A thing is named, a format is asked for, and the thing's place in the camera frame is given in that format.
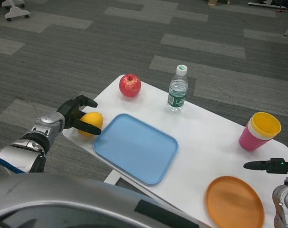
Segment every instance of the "red apple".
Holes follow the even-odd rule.
[[[141,83],[138,76],[127,74],[120,80],[120,91],[127,97],[135,97],[140,91]]]

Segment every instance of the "plastic bottle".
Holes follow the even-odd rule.
[[[185,65],[178,65],[177,73],[171,80],[167,107],[173,112],[182,110],[184,106],[185,96],[188,90],[188,79],[186,74],[187,67]]]

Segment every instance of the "blue tray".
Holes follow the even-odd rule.
[[[142,182],[157,184],[174,159],[178,143],[148,124],[120,114],[95,139],[93,149]]]

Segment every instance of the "bottle cap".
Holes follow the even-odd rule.
[[[185,65],[178,65],[177,66],[177,74],[184,76],[187,74],[187,67]]]

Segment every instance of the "lemon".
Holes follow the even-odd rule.
[[[82,116],[81,121],[87,123],[87,124],[91,124],[95,127],[101,128],[102,127],[102,123],[104,121],[104,118],[102,117],[102,114],[94,112],[94,113],[87,113],[85,115]],[[83,132],[81,130],[78,130],[78,132],[82,135],[86,135],[86,136],[91,136],[92,134],[87,133],[87,132]]]

